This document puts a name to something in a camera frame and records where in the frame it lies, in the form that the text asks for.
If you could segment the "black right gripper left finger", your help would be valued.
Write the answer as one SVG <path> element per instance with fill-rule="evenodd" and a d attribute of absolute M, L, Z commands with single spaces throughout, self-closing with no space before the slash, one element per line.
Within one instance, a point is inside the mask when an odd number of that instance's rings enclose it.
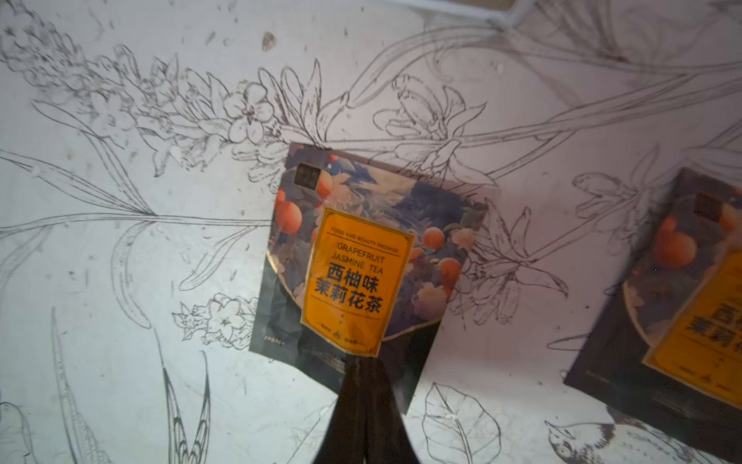
<path fill-rule="evenodd" d="M 350 358 L 345 378 L 314 464 L 365 462 L 365 403 L 361 358 Z"/>

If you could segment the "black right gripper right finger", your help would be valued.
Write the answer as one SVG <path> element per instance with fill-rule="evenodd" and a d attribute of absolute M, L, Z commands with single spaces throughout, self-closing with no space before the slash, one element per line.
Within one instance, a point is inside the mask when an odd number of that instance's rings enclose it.
<path fill-rule="evenodd" d="M 366 412 L 366 462 L 418 464 L 390 379 L 378 359 L 366 360 L 366 383 L 370 396 Z"/>

